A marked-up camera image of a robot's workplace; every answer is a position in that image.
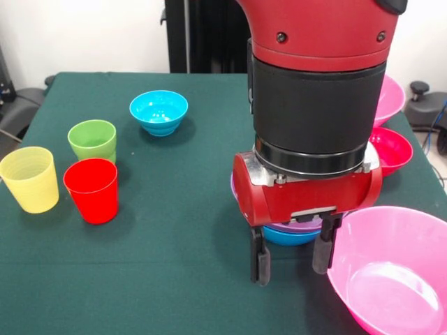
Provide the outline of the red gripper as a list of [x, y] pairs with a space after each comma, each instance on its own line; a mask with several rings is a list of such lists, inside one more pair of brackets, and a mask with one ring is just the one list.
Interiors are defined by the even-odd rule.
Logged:
[[278, 184], [277, 174], [260, 164], [251, 151], [236, 154], [233, 184], [240, 211], [251, 229], [251, 281], [270, 282], [271, 257], [262, 227], [287, 223], [310, 214], [322, 215], [321, 232], [314, 241], [312, 260], [317, 274], [332, 267], [335, 241], [343, 213], [372, 206], [382, 187], [382, 169], [374, 159], [369, 172], [352, 172], [330, 179], [301, 179]]

